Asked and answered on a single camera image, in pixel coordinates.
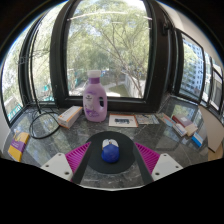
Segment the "card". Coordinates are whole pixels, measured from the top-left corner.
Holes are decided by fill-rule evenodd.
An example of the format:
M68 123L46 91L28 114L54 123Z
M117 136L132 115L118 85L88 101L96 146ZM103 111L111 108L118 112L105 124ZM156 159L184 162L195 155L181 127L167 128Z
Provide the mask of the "card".
M138 127L135 115L110 114L109 126L115 127Z

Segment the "blue object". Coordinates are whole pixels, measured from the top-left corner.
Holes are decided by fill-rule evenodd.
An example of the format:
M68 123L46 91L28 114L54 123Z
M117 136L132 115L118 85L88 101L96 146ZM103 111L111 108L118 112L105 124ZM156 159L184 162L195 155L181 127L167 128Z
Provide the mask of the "blue object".
M197 139L195 136L192 137L192 140L193 140L199 147L202 145L202 143L201 143L200 141L198 141L198 139Z
M103 150L101 153L102 159L108 163L117 162L120 157L119 147L113 144L113 142L115 142L114 140L113 141L104 140L104 142L105 141L108 141L108 142L103 143Z

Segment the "purple bottle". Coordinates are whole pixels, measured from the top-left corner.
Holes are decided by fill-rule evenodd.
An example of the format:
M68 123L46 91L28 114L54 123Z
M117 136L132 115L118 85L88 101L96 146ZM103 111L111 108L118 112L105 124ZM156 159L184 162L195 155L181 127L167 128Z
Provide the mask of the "purple bottle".
M83 92L83 108L89 121L101 122L107 116L107 95L100 83L100 70L87 72L89 83ZM103 98L103 107L100 105L100 97Z

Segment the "yellow object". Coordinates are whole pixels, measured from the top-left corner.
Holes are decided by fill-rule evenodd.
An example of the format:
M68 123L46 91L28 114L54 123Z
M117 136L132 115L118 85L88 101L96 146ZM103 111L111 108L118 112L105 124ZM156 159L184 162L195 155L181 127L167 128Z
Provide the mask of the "yellow object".
M28 142L30 135L26 132L16 131L11 145L8 149L9 156L17 162L20 162L22 159L22 154L24 148Z

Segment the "white container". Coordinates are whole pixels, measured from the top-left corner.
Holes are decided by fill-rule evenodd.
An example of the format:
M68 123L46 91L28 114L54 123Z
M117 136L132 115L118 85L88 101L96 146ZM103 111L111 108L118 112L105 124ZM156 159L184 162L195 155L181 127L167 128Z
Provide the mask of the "white container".
M62 127L70 128L81 114L82 107L72 106L58 116L58 124Z

